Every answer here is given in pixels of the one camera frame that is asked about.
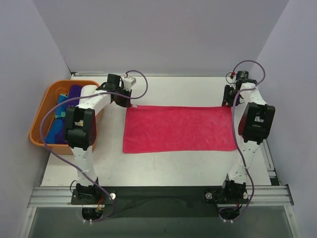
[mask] metal frame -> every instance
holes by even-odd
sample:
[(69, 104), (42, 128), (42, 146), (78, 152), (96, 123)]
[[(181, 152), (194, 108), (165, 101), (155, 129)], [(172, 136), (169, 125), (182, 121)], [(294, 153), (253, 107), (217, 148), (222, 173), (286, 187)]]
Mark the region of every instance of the metal frame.
[[(71, 79), (75, 76), (106, 76), (104, 72), (73, 72)], [(176, 75), (158, 75), (149, 74), (149, 76), (169, 77)], [(262, 144), (264, 159), (267, 165), (267, 171), (270, 178), (277, 179), (274, 164), (270, 155), (269, 147), (264, 140)], [(248, 194), (251, 194), (251, 187), (247, 187)], [(35, 187), (33, 189), (26, 218), (20, 231), (20, 238), (27, 238), (33, 223), (37, 207), (95, 207), (95, 205), (71, 205), (72, 193), (68, 187)], [(300, 238), (299, 227), (293, 210), (293, 200), (288, 186), (256, 186), (255, 195), (250, 204), (251, 206), (284, 206), (287, 219), (293, 234), (293, 237)]]
[[(126, 187), (130, 190), (140, 187)], [(193, 187), (182, 187), (184, 190), (192, 190)], [(251, 186), (247, 186), (248, 194), (251, 194)], [(96, 205), (72, 205), (70, 204), (72, 193), (68, 187), (35, 187), (33, 189), (29, 207), (96, 207)], [(288, 186), (255, 186), (255, 195), (251, 206), (290, 206), (293, 200)]]
[[(112, 74), (117, 74), (117, 75), (123, 75), (125, 71), (120, 71), (120, 72), (110, 72)], [(107, 76), (107, 72), (72, 72), (74, 77), (98, 77), (98, 76)], [(130, 76), (137, 76), (140, 77), (138, 73), (131, 72), (129, 73)], [(146, 73), (146, 76), (149, 77), (223, 77), (223, 75), (184, 75), (184, 74), (166, 74), (166, 73)]]

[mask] gray wall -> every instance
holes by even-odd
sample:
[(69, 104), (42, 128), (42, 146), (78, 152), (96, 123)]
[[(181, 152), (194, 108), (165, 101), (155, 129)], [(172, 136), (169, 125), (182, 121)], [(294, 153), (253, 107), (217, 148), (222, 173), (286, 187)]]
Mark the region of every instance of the gray wall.
[(29, 130), (47, 87), (70, 78), (31, 0), (0, 1), (0, 236), (15, 238), (48, 153)]
[[(258, 57), (267, 72), (261, 93), (276, 106), (268, 144), (305, 238), (317, 233), (316, 9), (315, 0), (290, 0)], [(256, 65), (251, 75), (261, 77)]]
[(220, 76), (258, 57), (288, 0), (33, 2), (72, 71)]

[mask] pink cloth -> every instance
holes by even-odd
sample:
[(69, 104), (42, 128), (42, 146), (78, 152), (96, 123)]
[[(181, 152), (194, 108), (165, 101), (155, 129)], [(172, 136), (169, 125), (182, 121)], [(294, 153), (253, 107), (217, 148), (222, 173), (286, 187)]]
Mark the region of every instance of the pink cloth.
[(226, 107), (131, 107), (126, 112), (123, 152), (235, 150), (231, 116)]

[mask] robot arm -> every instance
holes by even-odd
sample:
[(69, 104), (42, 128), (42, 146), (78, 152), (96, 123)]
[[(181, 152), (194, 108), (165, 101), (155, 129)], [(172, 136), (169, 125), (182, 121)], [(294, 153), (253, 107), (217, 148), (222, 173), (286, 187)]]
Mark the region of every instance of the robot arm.
[[(222, 106), (232, 107), (234, 97), (238, 91), (254, 88), (257, 82), (249, 79), (248, 76), (249, 73), (247, 71), (239, 71), (236, 75), (234, 86), (225, 86)], [(239, 124), (237, 142), (248, 169), (260, 144), (269, 135), (275, 107), (265, 102), (257, 87), (252, 91), (241, 92), (236, 104), (236, 112), (243, 110), (243, 106), (239, 106), (241, 104), (240, 99), (244, 100), (246, 106), (241, 117), (237, 116), (237, 113), (235, 115), (235, 119), (238, 120)], [(245, 166), (240, 154), (237, 153), (236, 162), (224, 182), (224, 196), (237, 202), (247, 199), (246, 181)]]
[[(118, 75), (109, 74), (107, 82), (95, 90), (94, 94), (104, 91), (115, 92), (131, 97), (131, 87), (136, 83), (135, 78), (122, 79)], [(116, 95), (102, 94), (89, 98), (85, 102), (66, 109), (64, 137), (68, 142), (76, 161), (88, 177), (98, 183), (94, 170), (92, 145), (96, 141), (96, 115), (108, 104), (115, 101), (122, 107), (130, 107), (130, 99)], [(98, 197), (97, 188), (79, 171), (76, 190), (79, 195)]]

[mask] orange basket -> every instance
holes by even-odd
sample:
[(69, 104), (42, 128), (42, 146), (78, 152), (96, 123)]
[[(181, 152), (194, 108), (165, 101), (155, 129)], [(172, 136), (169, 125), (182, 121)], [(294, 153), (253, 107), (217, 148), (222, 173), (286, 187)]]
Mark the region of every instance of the orange basket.
[[(44, 146), (41, 136), (40, 136), (40, 125), (44, 118), (44, 116), (49, 112), (50, 109), (52, 109), (54, 106), (57, 105), (57, 100), (60, 94), (67, 94), (70, 90), (70, 87), (72, 85), (80, 85), (80, 86), (86, 86), (86, 85), (97, 85), (98, 83), (90, 80), (61, 80), (57, 81), (54, 84), (52, 84), (48, 90), (46, 91), (46, 94), (43, 98), (43, 101), (40, 105), (40, 108), (36, 114), (36, 117), (34, 119), (34, 122), (32, 124), (31, 130), (30, 130), (30, 140), (33, 144), (38, 146)], [(97, 124), (97, 134), (100, 127), (100, 121), (103, 117), (104, 111), (101, 110), (96, 115), (96, 124)], [(43, 135), (47, 135), (48, 131), (50, 130), (50, 127), (52, 125), (52, 122), (54, 121), (54, 115), (55, 111), (53, 111), (51, 114), (48, 115), (47, 119), (45, 120), (43, 124)], [(72, 155), (72, 151), (70, 147), (67, 144), (48, 144), (49, 147), (56, 153), (60, 155)]]

